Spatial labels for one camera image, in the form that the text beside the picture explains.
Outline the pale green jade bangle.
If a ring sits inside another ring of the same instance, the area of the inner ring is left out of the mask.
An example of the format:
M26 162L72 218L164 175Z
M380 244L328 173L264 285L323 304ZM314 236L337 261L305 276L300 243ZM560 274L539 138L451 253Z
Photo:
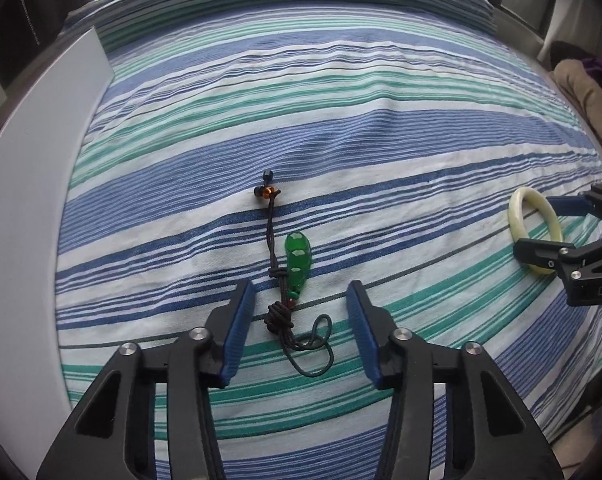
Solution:
M514 243L518 240L528 240L529 233L525 226L524 212L522 207L528 203L534 209L540 212L543 220L548 226L551 241L563 243L564 236L562 226L559 223L557 214L550 202L534 188L522 186L510 196L510 202L507 209L507 220L510 226L510 235Z

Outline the beige and purple clothes pile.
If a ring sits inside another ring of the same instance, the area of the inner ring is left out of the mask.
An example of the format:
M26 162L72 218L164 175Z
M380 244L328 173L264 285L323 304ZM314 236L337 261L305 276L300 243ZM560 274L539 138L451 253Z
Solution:
M566 41L550 47L551 76L602 144L602 58Z

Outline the striped blue green bedsheet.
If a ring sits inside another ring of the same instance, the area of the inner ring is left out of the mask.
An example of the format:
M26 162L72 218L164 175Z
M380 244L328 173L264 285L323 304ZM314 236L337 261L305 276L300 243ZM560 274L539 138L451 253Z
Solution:
M362 282L423 338L488 350L552 438L602 369L602 306L519 266L507 223L522 186L602 180L576 112L495 35L486 0L99 0L114 77L64 204L56 271L72 402L113 351L172 341L247 278L237 375L211 394L231 479L369 479L390 408L365 377L345 290ZM331 369L301 376L264 324L266 169L274 229L310 241L295 334L333 320Z

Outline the white cardboard box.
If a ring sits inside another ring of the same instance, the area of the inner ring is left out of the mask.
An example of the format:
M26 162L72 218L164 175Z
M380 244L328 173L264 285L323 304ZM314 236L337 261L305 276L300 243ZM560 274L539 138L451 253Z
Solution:
M0 130L0 438L62 419L54 270L80 141L113 72L95 29L64 50Z

